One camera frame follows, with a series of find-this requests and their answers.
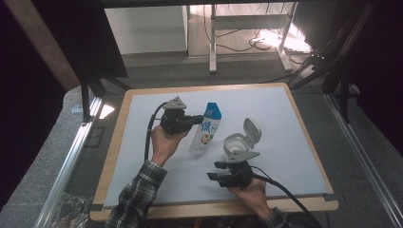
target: light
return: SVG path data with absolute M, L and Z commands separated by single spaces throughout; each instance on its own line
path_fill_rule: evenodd
M 259 38 L 254 39 L 254 41 L 259 41 L 266 45 L 273 47 L 278 47 L 281 43 L 281 35 L 273 32 L 272 30 L 262 29 L 259 33 Z M 312 48 L 304 42 L 305 35 L 300 32 L 300 30 L 291 24 L 287 38 L 284 42 L 284 47 L 292 51 L 301 51 L 305 53 L 311 52 Z
M 115 110 L 114 107 L 109 106 L 107 104 L 104 104 L 102 111 L 101 111 L 101 115 L 100 115 L 100 119 L 104 119 L 107 115 L 109 115 L 110 113 L 112 113 Z

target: white board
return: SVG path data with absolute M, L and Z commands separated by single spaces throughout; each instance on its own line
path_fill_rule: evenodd
M 208 172 L 223 172 L 214 162 L 222 161 L 223 141 L 234 133 L 243 132 L 243 121 L 255 119 L 261 127 L 260 142 L 253 151 L 260 152 L 248 162 L 266 172 L 294 195 L 328 193 L 311 148 L 304 136 L 295 111 L 283 87 L 163 93 L 133 96 L 127 116 L 125 133 L 116 169 L 109 185 L 104 207 L 113 207 L 123 188 L 137 175 L 144 163 L 144 142 L 150 116 L 163 102 L 180 96 L 187 105 L 185 115 L 202 115 L 209 102 L 218 104 L 222 119 L 207 152 L 194 159 L 187 152 L 195 135 L 193 126 L 177 152 L 165 164 L 168 175 L 154 201 L 156 204 L 233 200 L 236 197 L 216 181 L 208 179 Z M 163 115 L 160 110 L 157 118 Z M 267 184 L 267 197 L 285 194 Z

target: person's left hand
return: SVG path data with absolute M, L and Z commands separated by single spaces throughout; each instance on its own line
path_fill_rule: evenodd
M 158 125 L 151 132 L 151 140 L 153 147 L 152 161 L 163 166 L 166 161 L 175 153 L 179 142 L 187 135 L 187 132 L 178 135 L 169 135 L 163 128 Z

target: person's right hand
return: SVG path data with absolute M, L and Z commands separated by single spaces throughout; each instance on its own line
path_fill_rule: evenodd
M 237 195 L 247 208 L 254 211 L 262 219 L 272 214 L 272 209 L 270 209 L 266 201 L 265 181 L 252 179 L 246 188 L 229 187 L 228 191 Z

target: hand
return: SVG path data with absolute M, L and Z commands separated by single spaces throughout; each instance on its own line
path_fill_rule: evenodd
M 254 211 L 262 219 L 272 214 L 266 201 L 266 182 L 252 179 L 246 188 L 229 187 L 228 191 L 237 195 L 243 204 Z
M 151 132 L 151 140 L 153 147 L 152 161 L 160 166 L 163 166 L 166 161 L 175 153 L 179 142 L 187 132 L 178 135 L 169 135 L 163 128 L 158 125 Z

